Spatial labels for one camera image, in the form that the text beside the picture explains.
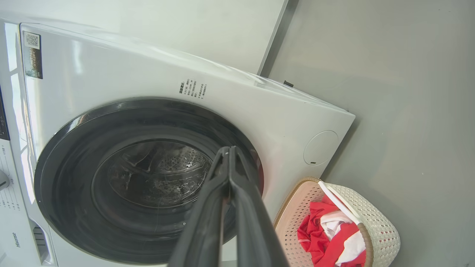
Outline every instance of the laundry basket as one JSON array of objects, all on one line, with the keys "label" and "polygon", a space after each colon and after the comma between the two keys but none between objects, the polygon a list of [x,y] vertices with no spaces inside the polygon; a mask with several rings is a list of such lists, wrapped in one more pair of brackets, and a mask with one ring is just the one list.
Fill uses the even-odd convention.
[{"label": "laundry basket", "polygon": [[297,230],[310,214],[310,202],[322,201],[323,196],[335,203],[335,196],[344,204],[339,207],[360,229],[366,245],[365,267],[387,267],[401,245],[392,223],[369,201],[352,189],[323,183],[306,177],[289,194],[274,222],[274,228],[291,267],[313,267],[312,257],[298,242]]}]

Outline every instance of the sticker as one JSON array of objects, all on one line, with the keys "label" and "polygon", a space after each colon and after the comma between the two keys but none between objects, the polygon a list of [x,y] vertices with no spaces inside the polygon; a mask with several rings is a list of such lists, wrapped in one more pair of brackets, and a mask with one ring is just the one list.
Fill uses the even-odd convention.
[{"label": "sticker", "polygon": [[23,31],[25,74],[27,76],[43,79],[43,66],[41,62],[41,35]]},{"label": "sticker", "polygon": [[207,88],[207,84],[200,84],[197,83],[196,80],[188,79],[180,84],[180,90],[178,92],[197,99],[203,99]]}]

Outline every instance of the gray floor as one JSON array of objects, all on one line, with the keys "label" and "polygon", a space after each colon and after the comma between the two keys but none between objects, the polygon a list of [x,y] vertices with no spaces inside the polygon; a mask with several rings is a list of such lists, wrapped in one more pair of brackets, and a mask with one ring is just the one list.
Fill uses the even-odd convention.
[{"label": "gray floor", "polygon": [[300,0],[272,60],[356,115],[324,179],[393,222],[391,266],[475,265],[474,49],[473,0]]}]

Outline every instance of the washing machine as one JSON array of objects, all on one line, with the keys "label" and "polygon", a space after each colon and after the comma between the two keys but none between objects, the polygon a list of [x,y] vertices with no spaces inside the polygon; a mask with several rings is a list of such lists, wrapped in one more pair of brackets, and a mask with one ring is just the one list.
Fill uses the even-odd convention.
[{"label": "washing machine", "polygon": [[[354,120],[204,58],[1,17],[0,267],[162,266],[220,147],[252,162],[273,219],[299,179],[321,176]],[[235,208],[224,213],[231,261]]]}]

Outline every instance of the clothes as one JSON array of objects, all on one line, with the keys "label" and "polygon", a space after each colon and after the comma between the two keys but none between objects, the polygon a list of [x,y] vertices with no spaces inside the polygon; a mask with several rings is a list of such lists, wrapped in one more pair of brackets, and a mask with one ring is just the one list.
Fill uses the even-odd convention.
[{"label": "clothes", "polygon": [[310,215],[304,218],[297,236],[304,250],[311,253],[315,267],[364,265],[366,250],[358,226],[327,196],[310,203]]}]

